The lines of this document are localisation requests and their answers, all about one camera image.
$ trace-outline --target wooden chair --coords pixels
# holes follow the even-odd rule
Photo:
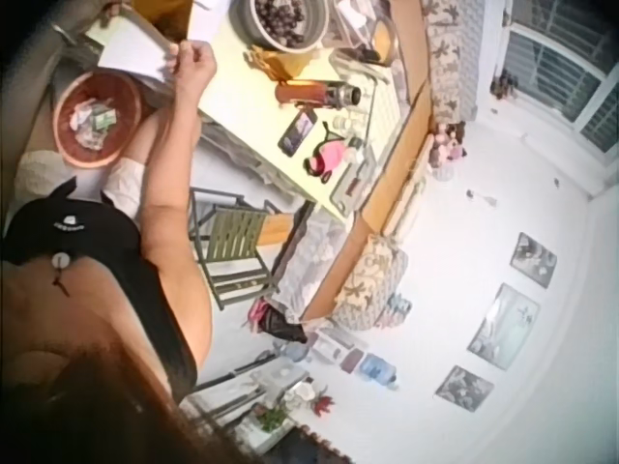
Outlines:
[[[214,204],[206,213],[200,214],[199,202],[196,199],[199,193],[223,196],[234,201],[229,205]],[[220,310],[224,310],[227,305],[273,293],[277,286],[271,271],[256,249],[264,219],[269,214],[266,207],[270,205],[265,204],[265,209],[262,210],[256,209],[250,206],[242,195],[206,188],[191,188],[190,197],[190,240],[193,241],[197,262],[209,282]],[[200,229],[209,221],[212,223],[210,233],[200,233]],[[210,264],[244,260],[255,260],[259,267],[217,275],[209,270]],[[226,297],[226,294],[250,289],[255,290]]]

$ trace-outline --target terracotta bowl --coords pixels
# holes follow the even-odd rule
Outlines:
[[[116,124],[109,129],[99,151],[82,147],[69,126],[75,106],[89,99],[111,99],[110,106],[116,110]],[[65,90],[56,105],[53,120],[56,145],[70,164],[84,168],[105,166],[118,158],[137,128],[141,115],[140,95],[128,76],[117,72],[88,72]]]

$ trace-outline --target window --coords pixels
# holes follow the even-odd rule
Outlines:
[[[619,160],[619,38],[585,0],[508,0],[497,72],[559,114],[602,164]]]

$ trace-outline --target white shorts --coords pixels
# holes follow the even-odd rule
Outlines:
[[[144,169],[143,164],[133,159],[119,158],[103,183],[105,195],[118,210],[133,220],[139,210]],[[26,203],[48,196],[74,175],[59,153],[47,150],[25,153],[15,174],[15,193],[9,218]],[[92,193],[92,198],[99,198],[98,192]]]

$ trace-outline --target smartphone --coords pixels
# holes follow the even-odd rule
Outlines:
[[[315,126],[316,121],[318,121],[318,117],[313,109],[304,108],[299,111],[292,124],[283,133],[278,142],[278,147],[289,157],[292,157],[299,150],[301,143],[308,136],[311,128]]]

